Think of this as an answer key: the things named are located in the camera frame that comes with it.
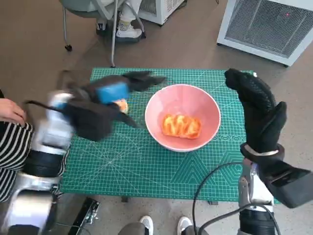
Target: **chair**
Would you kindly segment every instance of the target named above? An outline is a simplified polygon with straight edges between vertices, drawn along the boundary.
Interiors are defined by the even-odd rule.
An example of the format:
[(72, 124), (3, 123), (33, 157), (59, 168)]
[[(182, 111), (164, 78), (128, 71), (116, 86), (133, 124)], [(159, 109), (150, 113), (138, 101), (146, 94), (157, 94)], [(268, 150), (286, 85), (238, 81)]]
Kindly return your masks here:
[(74, 15), (83, 18), (103, 18), (108, 21), (113, 19), (113, 30), (112, 30), (112, 49), (111, 49), (111, 67), (115, 68), (114, 63), (114, 51), (115, 51), (115, 36), (116, 36), (116, 25), (117, 25), (117, 10), (122, 4), (126, 4), (132, 13), (135, 15), (137, 21), (140, 24), (142, 30), (142, 37), (145, 38), (144, 26), (135, 12), (133, 6), (127, 0), (60, 0), (63, 6), (63, 31), (65, 48), (67, 51), (72, 51), (72, 46), (68, 43), (67, 39), (67, 10)]

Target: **pastry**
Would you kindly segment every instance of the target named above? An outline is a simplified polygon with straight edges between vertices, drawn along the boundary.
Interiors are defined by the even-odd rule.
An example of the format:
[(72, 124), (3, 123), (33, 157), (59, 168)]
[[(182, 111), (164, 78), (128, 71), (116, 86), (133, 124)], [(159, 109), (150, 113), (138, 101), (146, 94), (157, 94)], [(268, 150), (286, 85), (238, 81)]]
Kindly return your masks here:
[(119, 106), (121, 112), (127, 114), (128, 113), (128, 103), (125, 99), (114, 101), (115, 104)]
[(162, 133), (167, 136), (196, 139), (201, 132), (201, 122), (185, 115), (167, 114), (162, 121)]

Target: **black robotic glove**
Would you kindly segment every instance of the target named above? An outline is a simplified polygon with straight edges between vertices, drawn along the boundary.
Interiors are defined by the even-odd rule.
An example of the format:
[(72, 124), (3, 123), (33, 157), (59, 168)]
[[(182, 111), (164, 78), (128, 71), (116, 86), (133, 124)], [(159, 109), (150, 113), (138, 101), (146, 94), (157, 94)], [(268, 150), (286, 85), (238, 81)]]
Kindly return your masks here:
[(123, 75), (110, 75), (81, 88), (73, 89), (74, 98), (70, 99), (63, 109), (69, 118), (75, 133), (91, 141), (99, 141), (112, 132), (114, 121), (121, 121), (137, 127), (135, 121), (120, 111), (115, 103), (103, 103), (99, 98), (99, 88), (113, 90), (116, 84), (126, 84), (128, 92), (145, 91), (153, 85), (163, 82), (165, 77), (151, 76), (151, 71), (130, 72)]
[(257, 153), (278, 150), (280, 132), (287, 120), (287, 105), (276, 105), (269, 86), (252, 74), (229, 69), (226, 85), (238, 93), (245, 113), (246, 143)]
[(133, 71), (122, 75), (110, 75), (94, 81), (82, 87), (86, 91), (92, 102), (98, 103), (97, 89), (112, 84), (125, 83), (128, 85), (129, 92), (143, 92), (153, 85), (160, 84), (165, 77), (155, 77), (151, 71)]

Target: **wrist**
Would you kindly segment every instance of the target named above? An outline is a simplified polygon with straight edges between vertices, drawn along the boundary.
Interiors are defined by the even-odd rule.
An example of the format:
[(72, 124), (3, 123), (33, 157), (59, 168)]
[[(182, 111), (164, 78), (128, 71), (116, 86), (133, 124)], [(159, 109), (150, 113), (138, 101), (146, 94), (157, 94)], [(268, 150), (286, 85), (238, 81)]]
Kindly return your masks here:
[(253, 150), (247, 143), (243, 143), (240, 146), (242, 155), (250, 161), (262, 166), (272, 165), (277, 161), (282, 161), (285, 156), (285, 149), (282, 145), (277, 144), (277, 150), (258, 153)]
[(251, 148), (248, 144), (245, 144), (244, 148), (246, 149), (246, 151), (248, 151), (250, 154), (252, 154), (254, 156), (271, 156), (271, 155), (278, 153), (278, 149), (273, 150), (273, 151), (269, 151), (269, 152), (258, 153), (253, 148)]

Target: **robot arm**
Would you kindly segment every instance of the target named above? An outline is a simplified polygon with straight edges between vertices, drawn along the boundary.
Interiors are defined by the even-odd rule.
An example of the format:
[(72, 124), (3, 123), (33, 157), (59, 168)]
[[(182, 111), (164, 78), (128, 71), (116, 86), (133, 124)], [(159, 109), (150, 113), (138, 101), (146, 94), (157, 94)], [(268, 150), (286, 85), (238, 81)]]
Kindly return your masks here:
[(145, 91), (161, 83), (150, 71), (104, 77), (86, 86), (50, 95), (46, 118), (38, 123), (31, 150), (22, 172), (16, 177), (8, 210), (0, 224), (0, 233), (18, 226), (36, 228), (44, 234), (54, 225), (57, 198), (50, 192), (60, 177), (61, 161), (68, 151), (73, 133), (99, 141), (112, 132), (113, 121), (137, 127), (136, 123), (113, 103), (127, 99), (129, 92)]
[[(288, 208), (311, 201), (313, 174), (283, 162), (285, 150), (278, 144), (287, 120), (286, 104), (276, 105), (269, 86), (256, 74), (229, 69), (225, 76), (226, 85), (238, 93), (245, 114), (239, 206), (261, 204), (274, 216), (274, 198)], [(241, 211), (238, 234), (275, 235), (275, 224), (268, 211), (258, 206)]]

